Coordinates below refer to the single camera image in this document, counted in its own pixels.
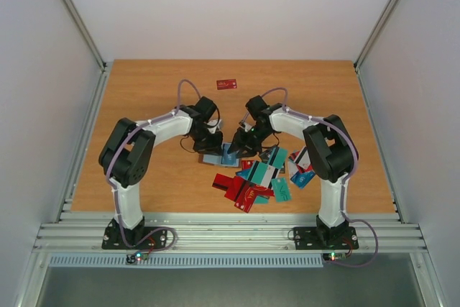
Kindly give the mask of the blue card bottom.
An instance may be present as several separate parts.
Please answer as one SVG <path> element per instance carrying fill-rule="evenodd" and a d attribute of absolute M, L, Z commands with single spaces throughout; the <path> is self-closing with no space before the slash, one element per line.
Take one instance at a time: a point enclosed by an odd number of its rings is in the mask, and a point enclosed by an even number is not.
<path fill-rule="evenodd" d="M 231 144 L 230 143 L 223 143 L 222 144 L 222 156 L 220 160 L 220 166 L 229 167 L 229 168 L 237 168 L 240 166 L 239 158 L 236 157 L 235 152 L 229 152 Z"/>

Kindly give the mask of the blue card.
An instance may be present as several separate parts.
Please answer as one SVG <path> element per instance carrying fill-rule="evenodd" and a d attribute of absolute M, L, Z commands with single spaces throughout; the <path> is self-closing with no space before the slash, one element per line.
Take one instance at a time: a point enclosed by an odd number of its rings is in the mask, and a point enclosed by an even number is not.
<path fill-rule="evenodd" d="M 223 143 L 222 144 L 222 156 L 220 160 L 220 166 L 229 167 L 229 168 L 237 168 L 240 166 L 239 158 L 236 157 L 235 152 L 229 152 L 231 144 L 230 143 Z"/>
<path fill-rule="evenodd" d="M 236 171 L 236 176 L 239 176 L 243 179 L 247 179 L 249 177 L 251 170 L 252 170 L 251 168 L 247 168 L 244 170 Z"/>
<path fill-rule="evenodd" d="M 311 180 L 316 176 L 315 172 L 310 170 L 304 173 L 296 172 L 291 178 L 290 181 L 296 185 L 298 188 L 303 189 L 306 187 Z"/>

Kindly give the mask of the brown leather card holder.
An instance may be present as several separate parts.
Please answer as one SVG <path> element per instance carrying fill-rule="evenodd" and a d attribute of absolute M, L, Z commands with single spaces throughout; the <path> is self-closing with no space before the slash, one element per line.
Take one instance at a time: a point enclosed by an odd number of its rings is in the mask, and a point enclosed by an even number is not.
<path fill-rule="evenodd" d="M 221 155 L 200 155 L 199 163 L 220 166 Z"/>

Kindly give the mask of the teal card bottom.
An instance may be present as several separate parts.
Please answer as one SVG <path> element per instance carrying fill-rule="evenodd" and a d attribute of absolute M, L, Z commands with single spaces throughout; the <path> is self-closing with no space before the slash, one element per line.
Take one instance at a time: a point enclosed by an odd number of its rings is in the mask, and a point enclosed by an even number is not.
<path fill-rule="evenodd" d="M 252 165 L 247 180 L 251 183 L 261 185 L 269 165 L 260 161 L 255 161 Z"/>

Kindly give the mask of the teal card with stripe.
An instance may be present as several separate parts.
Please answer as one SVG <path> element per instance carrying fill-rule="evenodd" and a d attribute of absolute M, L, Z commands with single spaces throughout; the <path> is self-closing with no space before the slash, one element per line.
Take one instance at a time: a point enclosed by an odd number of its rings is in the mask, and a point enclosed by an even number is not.
<path fill-rule="evenodd" d="M 275 146 L 270 150 L 267 165 L 270 168 L 281 170 L 287 157 L 288 151 L 286 149 Z"/>

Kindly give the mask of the red VIP card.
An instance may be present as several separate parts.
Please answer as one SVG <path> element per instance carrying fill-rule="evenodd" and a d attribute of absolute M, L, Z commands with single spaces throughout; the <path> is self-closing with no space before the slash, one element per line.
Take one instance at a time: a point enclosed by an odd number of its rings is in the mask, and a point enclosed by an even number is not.
<path fill-rule="evenodd" d="M 234 206 L 240 211 L 248 214 L 251 211 L 251 208 L 257 197 L 257 189 L 255 187 L 249 187 L 239 194 Z"/>

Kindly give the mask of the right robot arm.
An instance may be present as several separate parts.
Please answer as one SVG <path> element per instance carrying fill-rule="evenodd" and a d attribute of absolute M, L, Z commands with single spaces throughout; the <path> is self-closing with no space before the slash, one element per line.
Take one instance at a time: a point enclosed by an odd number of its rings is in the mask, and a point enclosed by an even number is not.
<path fill-rule="evenodd" d="M 346 197 L 358 153 L 341 118 L 311 116 L 277 103 L 268 105 L 261 96 L 251 98 L 246 109 L 254 126 L 240 124 L 229 152 L 252 157 L 274 133 L 286 133 L 305 140 L 313 172 L 321 179 L 321 207 L 316 217 L 316 238 L 326 247 L 340 242 L 349 228 Z"/>

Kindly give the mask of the blue card centre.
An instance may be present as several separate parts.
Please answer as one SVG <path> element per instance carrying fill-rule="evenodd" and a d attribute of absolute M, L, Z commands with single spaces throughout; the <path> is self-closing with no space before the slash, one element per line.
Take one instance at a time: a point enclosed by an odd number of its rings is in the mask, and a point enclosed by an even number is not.
<path fill-rule="evenodd" d="M 251 168 L 247 168 L 244 170 L 236 171 L 236 176 L 239 176 L 243 179 L 247 179 L 249 177 L 251 170 L 252 170 Z"/>

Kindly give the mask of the dark red striped card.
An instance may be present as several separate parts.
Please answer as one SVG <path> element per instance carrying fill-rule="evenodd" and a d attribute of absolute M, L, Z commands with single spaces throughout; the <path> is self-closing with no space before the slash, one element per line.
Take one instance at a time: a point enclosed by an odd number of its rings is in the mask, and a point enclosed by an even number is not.
<path fill-rule="evenodd" d="M 213 179 L 212 186 L 222 191 L 228 191 L 228 189 L 233 187 L 233 181 L 232 177 L 217 173 Z"/>

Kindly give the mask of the white card with stripe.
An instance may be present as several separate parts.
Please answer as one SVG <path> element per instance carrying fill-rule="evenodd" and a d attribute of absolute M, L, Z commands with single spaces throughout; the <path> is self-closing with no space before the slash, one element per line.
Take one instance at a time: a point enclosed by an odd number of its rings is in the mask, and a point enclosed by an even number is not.
<path fill-rule="evenodd" d="M 289 160 L 295 164 L 300 173 L 306 173 L 313 170 L 306 146 L 304 146 L 301 150 L 292 153 L 289 156 Z"/>

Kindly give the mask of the left circuit board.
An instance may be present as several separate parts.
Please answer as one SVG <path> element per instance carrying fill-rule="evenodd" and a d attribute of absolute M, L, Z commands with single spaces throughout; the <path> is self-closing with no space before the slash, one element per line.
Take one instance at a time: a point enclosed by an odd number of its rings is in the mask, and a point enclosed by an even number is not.
<path fill-rule="evenodd" d="M 137 252 L 135 254 L 126 256 L 126 264 L 134 265 L 142 261 L 146 261 L 148 258 L 149 258 L 149 254 L 145 252 Z"/>

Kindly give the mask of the right circuit board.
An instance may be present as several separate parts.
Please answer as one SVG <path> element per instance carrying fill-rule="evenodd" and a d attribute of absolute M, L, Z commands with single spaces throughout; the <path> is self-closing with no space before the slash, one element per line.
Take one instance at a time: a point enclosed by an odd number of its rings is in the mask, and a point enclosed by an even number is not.
<path fill-rule="evenodd" d="M 345 260 L 349 255 L 347 253 L 337 253 L 337 252 L 329 252 L 323 253 L 323 259 L 329 262 L 336 262 L 339 260 Z"/>

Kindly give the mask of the aluminium frame rails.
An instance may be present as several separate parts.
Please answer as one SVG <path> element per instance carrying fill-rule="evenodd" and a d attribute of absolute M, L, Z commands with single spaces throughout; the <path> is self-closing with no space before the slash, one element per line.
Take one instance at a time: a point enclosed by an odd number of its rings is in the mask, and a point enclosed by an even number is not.
<path fill-rule="evenodd" d="M 397 214 L 364 214 L 368 225 L 355 223 L 358 253 L 426 252 L 417 224 L 404 224 Z M 36 252 L 100 252 L 111 214 L 65 212 L 55 223 L 39 227 Z M 184 253 L 293 252 L 295 226 L 313 226 L 313 214 L 147 213 L 148 226 L 168 226 L 178 233 L 173 251 Z"/>

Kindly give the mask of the left frame post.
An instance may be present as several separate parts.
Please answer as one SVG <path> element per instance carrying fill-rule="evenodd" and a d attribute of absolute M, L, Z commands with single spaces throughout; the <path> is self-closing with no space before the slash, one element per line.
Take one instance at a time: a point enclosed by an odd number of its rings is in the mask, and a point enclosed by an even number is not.
<path fill-rule="evenodd" d="M 61 0 L 61 1 L 63 2 L 64 7 L 69 13 L 78 31 L 80 32 L 80 35 L 82 36 L 83 41 L 86 43 L 89 50 L 91 51 L 91 54 L 94 60 L 96 61 L 97 66 L 99 67 L 101 71 L 105 71 L 107 63 L 102 58 L 102 54 L 100 53 L 100 50 L 97 48 L 96 43 L 94 42 L 73 0 Z"/>

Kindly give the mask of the right frame post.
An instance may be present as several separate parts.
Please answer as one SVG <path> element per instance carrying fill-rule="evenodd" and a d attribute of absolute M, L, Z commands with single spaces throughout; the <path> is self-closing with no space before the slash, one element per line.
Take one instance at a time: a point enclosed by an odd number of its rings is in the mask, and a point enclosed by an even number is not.
<path fill-rule="evenodd" d="M 385 26 L 389 22 L 393 12 L 396 10 L 397 5 L 400 3 L 400 0 L 387 0 L 386 4 L 383 7 L 381 14 L 379 15 L 375 25 L 373 26 L 367 40 L 364 43 L 363 48 L 361 49 L 358 57 L 354 61 L 354 70 L 356 74 L 359 73 L 361 66 L 369 55 L 374 44 L 377 42 L 379 36 L 384 30 Z"/>

